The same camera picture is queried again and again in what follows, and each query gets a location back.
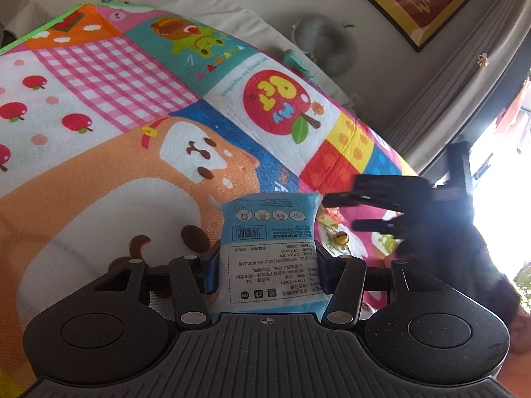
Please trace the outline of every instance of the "gray neck pillow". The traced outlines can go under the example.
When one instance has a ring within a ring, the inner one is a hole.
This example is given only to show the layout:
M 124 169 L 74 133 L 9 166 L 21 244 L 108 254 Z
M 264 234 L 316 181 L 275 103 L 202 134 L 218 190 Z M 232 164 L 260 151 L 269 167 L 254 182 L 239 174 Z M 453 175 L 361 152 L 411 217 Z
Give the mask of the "gray neck pillow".
M 357 49 L 346 28 L 354 25 L 341 25 L 325 15 L 311 15 L 293 26 L 291 41 L 328 76 L 346 73 L 354 64 Z M 314 51 L 319 36 L 325 36 L 333 43 L 333 50 L 326 55 L 315 57 Z

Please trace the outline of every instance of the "white wall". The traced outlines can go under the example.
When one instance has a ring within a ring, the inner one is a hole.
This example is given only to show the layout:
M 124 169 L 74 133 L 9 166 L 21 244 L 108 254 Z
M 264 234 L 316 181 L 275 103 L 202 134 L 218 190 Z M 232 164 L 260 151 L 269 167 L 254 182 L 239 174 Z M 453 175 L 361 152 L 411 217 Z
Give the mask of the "white wall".
M 359 115 L 381 131 L 415 98 L 494 0 L 469 1 L 420 53 L 367 0 L 235 1 L 287 37 L 293 23 L 311 13 L 355 24 L 350 31 L 358 47 L 357 60 L 335 81 L 347 94 L 355 92 L 365 100 Z

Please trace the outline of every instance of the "cartoon bear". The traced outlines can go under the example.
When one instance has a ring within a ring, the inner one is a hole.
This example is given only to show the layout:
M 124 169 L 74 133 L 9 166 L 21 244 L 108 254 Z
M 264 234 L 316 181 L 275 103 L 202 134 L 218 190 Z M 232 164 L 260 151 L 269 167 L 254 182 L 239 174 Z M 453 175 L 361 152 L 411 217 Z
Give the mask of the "cartoon bear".
M 212 47 L 225 44 L 217 30 L 202 25 L 200 28 L 184 18 L 164 16 L 151 24 L 160 37 L 173 41 L 172 54 L 180 55 L 183 49 L 196 52 L 204 58 L 212 57 Z
M 156 266 L 208 250 L 220 237 L 219 205 L 259 191 L 258 165 L 211 129 L 165 116 L 0 199 L 0 312 L 13 331 L 0 337 L 0 370 L 29 387 L 26 324 L 113 260 Z

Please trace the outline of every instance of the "blue and white package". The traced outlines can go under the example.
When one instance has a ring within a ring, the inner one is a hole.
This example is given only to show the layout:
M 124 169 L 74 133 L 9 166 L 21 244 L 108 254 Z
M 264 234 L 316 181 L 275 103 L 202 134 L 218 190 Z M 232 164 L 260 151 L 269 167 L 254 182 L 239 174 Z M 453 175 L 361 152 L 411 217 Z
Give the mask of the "blue and white package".
M 319 284 L 313 224 L 319 193 L 256 193 L 223 206 L 214 312 L 315 312 Z

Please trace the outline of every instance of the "green plant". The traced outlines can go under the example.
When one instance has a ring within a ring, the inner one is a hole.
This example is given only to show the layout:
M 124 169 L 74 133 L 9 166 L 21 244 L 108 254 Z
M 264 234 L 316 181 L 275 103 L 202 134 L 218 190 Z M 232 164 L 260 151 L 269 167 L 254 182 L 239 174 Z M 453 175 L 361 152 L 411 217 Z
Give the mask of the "green plant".
M 531 309 L 531 262 L 526 262 L 514 277 L 514 283 L 522 294 L 522 305 Z

